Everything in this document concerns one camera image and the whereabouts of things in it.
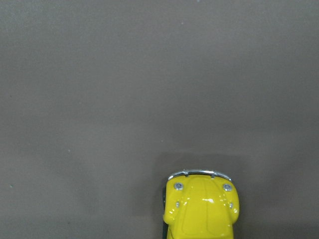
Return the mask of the yellow beetle toy car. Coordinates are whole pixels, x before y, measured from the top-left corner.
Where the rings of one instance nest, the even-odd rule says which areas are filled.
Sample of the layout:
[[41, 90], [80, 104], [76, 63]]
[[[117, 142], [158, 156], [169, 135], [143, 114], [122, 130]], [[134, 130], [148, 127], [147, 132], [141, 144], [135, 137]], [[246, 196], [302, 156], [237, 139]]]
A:
[[164, 239], [234, 238], [240, 203], [226, 174], [184, 169], [168, 177], [162, 194]]

